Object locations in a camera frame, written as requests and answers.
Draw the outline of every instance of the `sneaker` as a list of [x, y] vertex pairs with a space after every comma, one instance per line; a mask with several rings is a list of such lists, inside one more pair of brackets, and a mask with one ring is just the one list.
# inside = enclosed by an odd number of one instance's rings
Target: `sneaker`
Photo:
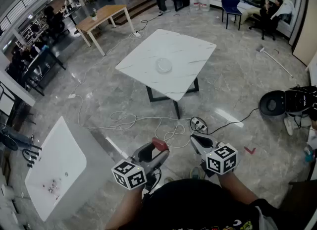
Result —
[[170, 10], [161, 10], [162, 14], [169, 13]]
[[172, 181], [174, 181], [173, 178], [171, 178], [171, 177], [166, 177], [166, 178], [164, 179], [164, 184], [167, 184], [167, 183], [172, 182]]
[[203, 172], [200, 168], [194, 167], [189, 173], [190, 179], [203, 179]]
[[285, 124], [286, 130], [287, 130], [287, 133], [290, 136], [292, 136], [293, 135], [292, 123], [287, 117], [284, 118], [284, 124]]

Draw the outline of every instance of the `white plug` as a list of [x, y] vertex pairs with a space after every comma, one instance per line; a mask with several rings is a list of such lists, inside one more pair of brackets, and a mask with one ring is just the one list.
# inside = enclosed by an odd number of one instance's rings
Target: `white plug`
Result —
[[200, 132], [203, 132], [207, 129], [207, 126], [199, 121], [197, 118], [193, 118], [192, 123], [194, 125], [194, 128]]
[[135, 32], [133, 35], [134, 35], [136, 38], [140, 38], [140, 37], [141, 37], [141, 34], [139, 34], [138, 32]]

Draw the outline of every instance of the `marble floor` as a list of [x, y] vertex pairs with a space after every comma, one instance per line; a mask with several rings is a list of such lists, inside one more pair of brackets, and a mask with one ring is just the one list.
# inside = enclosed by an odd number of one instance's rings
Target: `marble floor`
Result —
[[[157, 29], [165, 29], [186, 34], [217, 45], [205, 68], [198, 75], [199, 93], [185, 95], [179, 102], [183, 118], [199, 116], [207, 124], [209, 131], [225, 125], [233, 118], [241, 120], [258, 107], [259, 99], [271, 90], [286, 90], [297, 84], [309, 84], [305, 66], [291, 54], [287, 40], [277, 36], [276, 41], [266, 37], [261, 40], [258, 30], [249, 30], [251, 22], [241, 26], [221, 22], [221, 10], [211, 8], [210, 12], [191, 12], [184, 8], [175, 12], [172, 3], [168, 4], [172, 12], [148, 23], [140, 39], [122, 41], [104, 61], [92, 68], [84, 84], [76, 94], [83, 97], [80, 124], [84, 127], [109, 126], [109, 116], [115, 111], [126, 111], [139, 117], [167, 116], [176, 118], [172, 101], [150, 103], [146, 87], [115, 70], [135, 47]], [[142, 19], [151, 19], [158, 13], [153, 7], [132, 20], [136, 29], [144, 24]], [[107, 52], [130, 34], [128, 24], [112, 28], [105, 25], [98, 39], [102, 49]], [[263, 44], [266, 50], [282, 63], [293, 75], [291, 78], [283, 69], [256, 48]], [[60, 116], [69, 122], [78, 122], [81, 99], [68, 99], [85, 72], [103, 57], [97, 48], [90, 48], [78, 37], [60, 55], [67, 70], [59, 69], [56, 76], [45, 88], [45, 96], [34, 93], [36, 104], [31, 109], [36, 125], [25, 123], [22, 132], [34, 134], [35, 143], [41, 145]], [[91, 133], [102, 146], [106, 146], [105, 137], [110, 137], [120, 149], [131, 155], [141, 145], [149, 142], [159, 120], [147, 119], [137, 122], [125, 131], [92, 130]], [[179, 147], [187, 143], [191, 130], [186, 121], [164, 120], [158, 129], [158, 136], [173, 131], [178, 123], [185, 126], [183, 135], [175, 135], [169, 144]], [[282, 117], [267, 118], [255, 111], [243, 122], [243, 125], [229, 125], [214, 133], [218, 141], [230, 143], [241, 156], [236, 175], [259, 197], [279, 206], [285, 195], [288, 182], [298, 178], [301, 171], [308, 168], [303, 148], [306, 145], [308, 131], [296, 130], [290, 137], [284, 127]], [[256, 148], [251, 155], [244, 146]], [[27, 194], [24, 179], [28, 168], [20, 152], [13, 152], [10, 158], [11, 177], [9, 184], [17, 193]], [[171, 148], [170, 156], [161, 167], [163, 177], [186, 178], [191, 168], [198, 166], [200, 158], [191, 145], [183, 148]], [[211, 181], [217, 183], [216, 177]], [[124, 194], [124, 189], [114, 180], [108, 181], [72, 218], [58, 222], [42, 222], [31, 201], [17, 200], [18, 209], [28, 217], [35, 230], [95, 230], [104, 229], [116, 205]]]

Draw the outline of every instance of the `potted plant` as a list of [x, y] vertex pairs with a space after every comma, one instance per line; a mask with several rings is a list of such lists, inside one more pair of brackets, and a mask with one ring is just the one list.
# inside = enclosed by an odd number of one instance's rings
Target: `potted plant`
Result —
[[94, 11], [90, 14], [90, 16], [93, 20], [97, 20], [97, 14]]

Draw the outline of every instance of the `staircase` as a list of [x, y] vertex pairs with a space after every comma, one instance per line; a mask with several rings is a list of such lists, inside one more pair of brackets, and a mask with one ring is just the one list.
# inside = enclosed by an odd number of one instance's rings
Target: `staircase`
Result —
[[[137, 15], [141, 14], [142, 12], [154, 7], [157, 4], [156, 0], [144, 0], [141, 1], [140, 3], [136, 4], [135, 6], [128, 8], [128, 12], [130, 15], [130, 18], [134, 18]], [[114, 22], [116, 23], [116, 25], [123, 25], [126, 22], [128, 22], [127, 18], [125, 17], [124, 11], [117, 13], [114, 17], [113, 17]]]

